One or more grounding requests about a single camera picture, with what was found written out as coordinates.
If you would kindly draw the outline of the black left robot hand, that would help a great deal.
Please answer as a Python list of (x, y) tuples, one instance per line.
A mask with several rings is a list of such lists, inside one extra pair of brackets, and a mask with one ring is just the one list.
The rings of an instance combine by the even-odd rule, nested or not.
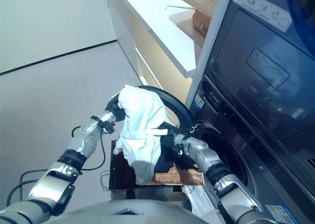
[(114, 115), (116, 122), (123, 121), (126, 116), (125, 111), (119, 107), (119, 94), (112, 96), (105, 107), (105, 110), (110, 111)]

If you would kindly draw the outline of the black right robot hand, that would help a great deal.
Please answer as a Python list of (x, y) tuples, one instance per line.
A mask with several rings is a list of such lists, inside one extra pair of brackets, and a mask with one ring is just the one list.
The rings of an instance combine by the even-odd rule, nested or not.
[(159, 136), (161, 145), (172, 148), (180, 130), (170, 123), (163, 122), (158, 128), (146, 129), (146, 134)]

